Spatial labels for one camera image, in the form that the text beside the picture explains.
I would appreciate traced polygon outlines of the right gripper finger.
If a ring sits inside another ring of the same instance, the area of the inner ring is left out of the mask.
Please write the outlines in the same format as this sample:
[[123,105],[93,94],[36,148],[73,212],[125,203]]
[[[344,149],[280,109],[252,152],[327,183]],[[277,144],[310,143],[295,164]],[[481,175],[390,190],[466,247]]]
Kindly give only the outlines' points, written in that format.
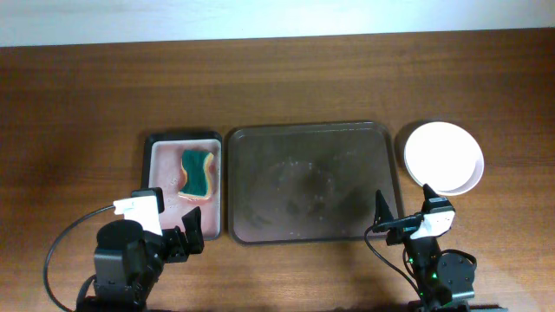
[[389,206],[382,195],[380,190],[375,193],[375,217],[374,225],[379,225],[387,222],[393,221],[393,215],[389,209]]
[[442,207],[445,205],[445,199],[439,196],[428,184],[423,187],[424,202],[422,204],[422,212],[430,212],[434,208]]

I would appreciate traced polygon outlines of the pink plate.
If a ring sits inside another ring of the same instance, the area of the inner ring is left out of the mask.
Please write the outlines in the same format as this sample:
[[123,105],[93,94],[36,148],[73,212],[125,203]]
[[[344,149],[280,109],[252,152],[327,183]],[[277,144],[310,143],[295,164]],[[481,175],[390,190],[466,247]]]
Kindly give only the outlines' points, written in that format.
[[409,176],[443,196],[469,192],[479,184],[485,160],[477,140],[464,128],[445,121],[418,126],[402,152]]

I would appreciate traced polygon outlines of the green yellow sponge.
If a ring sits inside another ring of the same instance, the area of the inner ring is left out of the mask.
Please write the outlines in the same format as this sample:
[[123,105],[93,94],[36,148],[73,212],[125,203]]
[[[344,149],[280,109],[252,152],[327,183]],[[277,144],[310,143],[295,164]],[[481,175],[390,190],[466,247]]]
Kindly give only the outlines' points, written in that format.
[[214,156],[200,150],[185,150],[181,155],[184,185],[178,194],[191,200],[204,200],[211,196],[213,182],[211,167]]

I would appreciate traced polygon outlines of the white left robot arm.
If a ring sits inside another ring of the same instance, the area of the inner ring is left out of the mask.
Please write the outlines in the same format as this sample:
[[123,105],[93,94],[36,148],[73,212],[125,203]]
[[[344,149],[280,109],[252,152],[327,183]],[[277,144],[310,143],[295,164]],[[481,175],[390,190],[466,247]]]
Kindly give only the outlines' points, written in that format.
[[167,263],[184,263],[204,249],[201,209],[181,218],[184,227],[145,231],[133,220],[118,220],[97,233],[95,274],[82,285],[78,311],[145,311],[147,298]]

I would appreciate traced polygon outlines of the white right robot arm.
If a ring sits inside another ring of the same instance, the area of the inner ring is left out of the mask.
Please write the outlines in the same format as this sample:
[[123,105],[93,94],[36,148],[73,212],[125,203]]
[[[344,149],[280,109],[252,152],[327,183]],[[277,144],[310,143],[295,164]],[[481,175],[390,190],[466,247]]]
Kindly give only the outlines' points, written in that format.
[[394,218],[382,193],[375,193],[374,223],[365,231],[386,234],[388,246],[404,246],[400,270],[377,250],[372,252],[405,278],[419,299],[410,302],[411,311],[468,311],[474,298],[473,281],[477,268],[474,256],[455,249],[442,250],[438,238],[451,230],[455,209],[429,185],[423,186],[420,211]]

